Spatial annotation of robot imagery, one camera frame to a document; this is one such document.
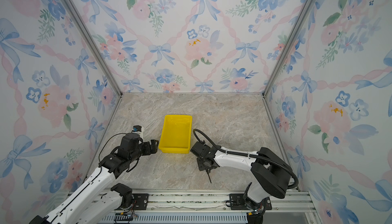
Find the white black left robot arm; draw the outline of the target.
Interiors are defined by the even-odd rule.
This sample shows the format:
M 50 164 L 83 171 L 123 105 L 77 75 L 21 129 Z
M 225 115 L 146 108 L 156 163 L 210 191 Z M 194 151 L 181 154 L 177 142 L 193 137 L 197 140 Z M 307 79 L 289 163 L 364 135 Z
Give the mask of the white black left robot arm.
M 144 141 L 141 132 L 123 133 L 119 146 L 99 160 L 92 175 L 57 208 L 36 216 L 32 224 L 96 224 L 108 213 L 121 209 L 132 212 L 137 203 L 132 188 L 117 183 L 98 202 L 94 200 L 123 173 L 130 173 L 143 156 L 158 151 L 159 141 Z

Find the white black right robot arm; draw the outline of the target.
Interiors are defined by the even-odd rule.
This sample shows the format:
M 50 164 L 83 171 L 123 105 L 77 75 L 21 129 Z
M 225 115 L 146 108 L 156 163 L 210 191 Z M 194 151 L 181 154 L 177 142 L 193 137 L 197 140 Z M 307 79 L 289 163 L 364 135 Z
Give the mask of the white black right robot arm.
M 299 184 L 292 168 L 270 149 L 262 147 L 259 151 L 243 152 L 198 141 L 190 152 L 197 157 L 200 171 L 209 174 L 219 167 L 231 167 L 250 172 L 255 182 L 251 182 L 242 197 L 229 200 L 231 209 L 249 209 L 262 213 L 267 209 L 270 196 L 283 199 L 289 189 Z

